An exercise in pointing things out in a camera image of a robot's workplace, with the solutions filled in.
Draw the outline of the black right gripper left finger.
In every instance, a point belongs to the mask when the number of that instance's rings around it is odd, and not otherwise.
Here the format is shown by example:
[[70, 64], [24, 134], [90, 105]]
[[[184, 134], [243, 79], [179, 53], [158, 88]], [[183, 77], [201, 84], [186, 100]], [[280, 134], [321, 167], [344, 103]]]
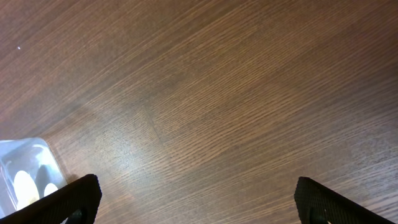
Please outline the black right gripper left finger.
[[3, 224], [94, 223], [101, 200], [98, 177], [87, 174], [1, 219]]

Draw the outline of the white plastic spoon slim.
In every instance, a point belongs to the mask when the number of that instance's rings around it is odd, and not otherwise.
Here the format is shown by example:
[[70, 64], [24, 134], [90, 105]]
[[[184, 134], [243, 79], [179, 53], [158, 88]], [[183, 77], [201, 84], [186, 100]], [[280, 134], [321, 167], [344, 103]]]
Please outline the white plastic spoon slim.
[[53, 183], [49, 183], [44, 188], [44, 197], [56, 192], [58, 190], [57, 186]]

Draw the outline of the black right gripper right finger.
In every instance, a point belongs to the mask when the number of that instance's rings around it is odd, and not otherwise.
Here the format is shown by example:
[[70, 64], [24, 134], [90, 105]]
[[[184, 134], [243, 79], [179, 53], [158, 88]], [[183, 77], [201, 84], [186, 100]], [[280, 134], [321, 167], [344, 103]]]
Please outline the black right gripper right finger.
[[394, 224], [309, 177], [299, 177], [294, 192], [302, 224]]

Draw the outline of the yellow plastic spoon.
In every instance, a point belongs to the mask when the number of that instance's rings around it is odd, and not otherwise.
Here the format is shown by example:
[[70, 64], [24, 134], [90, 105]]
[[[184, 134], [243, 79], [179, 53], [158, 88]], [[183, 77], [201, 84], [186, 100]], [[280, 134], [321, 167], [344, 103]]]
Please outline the yellow plastic spoon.
[[21, 210], [39, 200], [37, 186], [26, 171], [20, 170], [16, 173], [14, 191], [17, 197], [17, 210]]

